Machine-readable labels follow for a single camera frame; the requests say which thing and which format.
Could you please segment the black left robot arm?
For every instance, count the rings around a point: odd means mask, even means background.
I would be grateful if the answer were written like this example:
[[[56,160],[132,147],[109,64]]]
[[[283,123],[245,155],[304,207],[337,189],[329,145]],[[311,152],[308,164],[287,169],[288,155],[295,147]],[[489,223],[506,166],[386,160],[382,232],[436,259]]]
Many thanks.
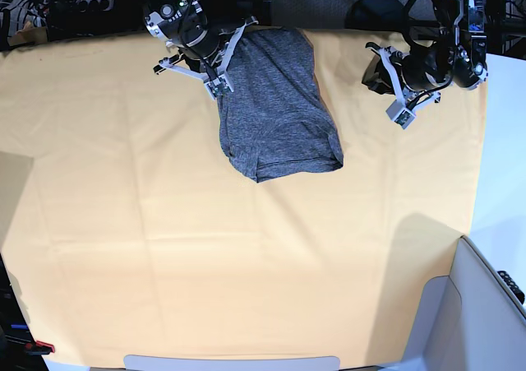
[[[362,84],[379,95],[394,95],[389,69],[394,69],[405,107],[414,109],[455,83],[472,90],[487,79],[487,35],[485,0],[430,0],[436,17],[438,36],[432,44],[419,44],[410,34],[417,26],[409,12],[417,0],[408,0],[402,9],[402,36],[407,53],[393,47],[382,48],[369,42],[375,57],[365,71]]]

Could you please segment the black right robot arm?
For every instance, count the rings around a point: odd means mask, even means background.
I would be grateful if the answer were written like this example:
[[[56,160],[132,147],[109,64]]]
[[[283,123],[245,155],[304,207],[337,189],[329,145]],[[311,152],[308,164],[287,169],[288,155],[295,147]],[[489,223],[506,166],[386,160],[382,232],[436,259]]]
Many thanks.
[[[174,71],[224,87],[226,68],[247,26],[257,22],[235,0],[144,0],[146,29],[175,54],[155,73]]]

